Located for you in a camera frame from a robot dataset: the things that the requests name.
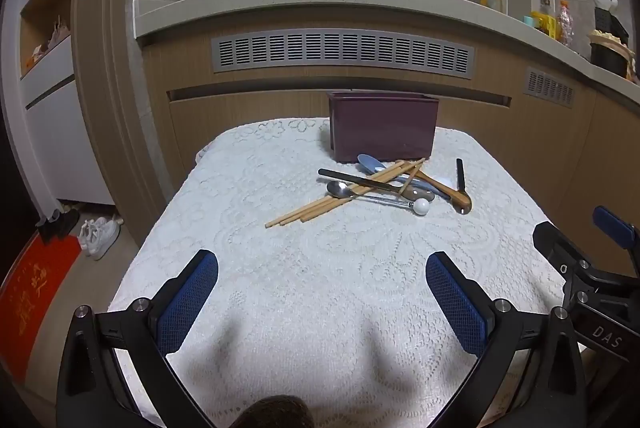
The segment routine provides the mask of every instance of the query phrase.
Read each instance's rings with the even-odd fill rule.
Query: screw
[[[511,304],[504,298],[498,298],[494,302],[495,308],[501,313],[508,313],[511,310]]]
[[[85,316],[87,316],[87,314],[89,314],[89,306],[81,305],[80,307],[78,307],[78,309],[76,309],[76,312],[74,314],[76,315],[76,318],[84,318]]]
[[[138,298],[137,300],[133,300],[133,310],[137,313],[143,312],[147,307],[149,307],[149,300],[146,298]]]
[[[569,316],[564,307],[555,307],[554,308],[554,313],[556,313],[556,316],[558,318],[560,318],[561,320],[564,320],[564,319],[566,319],[567,316]]]

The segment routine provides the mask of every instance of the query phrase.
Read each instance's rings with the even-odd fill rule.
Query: vent slat
[[[270,65],[370,65],[470,79],[474,65],[472,47],[385,31],[273,30],[218,37],[211,45],[216,71]],[[534,75],[530,82],[540,83]]]
[[[525,78],[524,94],[541,98],[564,107],[573,104],[574,89],[546,73],[529,68]]]

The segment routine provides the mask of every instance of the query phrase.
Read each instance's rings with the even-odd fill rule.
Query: table
[[[425,282],[434,251],[519,310],[561,304],[562,279],[531,240],[545,215],[463,132],[436,129],[423,170],[455,180],[462,158],[469,215],[437,197],[426,217],[361,200],[265,229],[324,195],[318,168],[358,173],[332,160],[328,130],[323,118],[274,119],[217,137],[198,153],[111,303],[119,310],[153,296],[200,248],[216,254],[218,283],[168,361],[219,427],[275,394],[301,397],[316,426],[427,426],[475,361]],[[128,355],[118,357],[140,410],[159,422]],[[490,414],[505,407],[521,362]]]

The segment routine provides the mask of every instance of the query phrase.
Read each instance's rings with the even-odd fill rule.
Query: plastic bottle
[[[570,47],[574,39],[574,20],[571,18],[571,13],[569,13],[569,3],[565,0],[560,1],[558,24],[560,27],[558,40],[565,46]]]

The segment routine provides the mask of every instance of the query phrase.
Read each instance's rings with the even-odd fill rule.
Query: red doormat
[[[0,354],[14,379],[24,383],[31,349],[51,301],[80,253],[78,239],[35,235],[0,294]]]

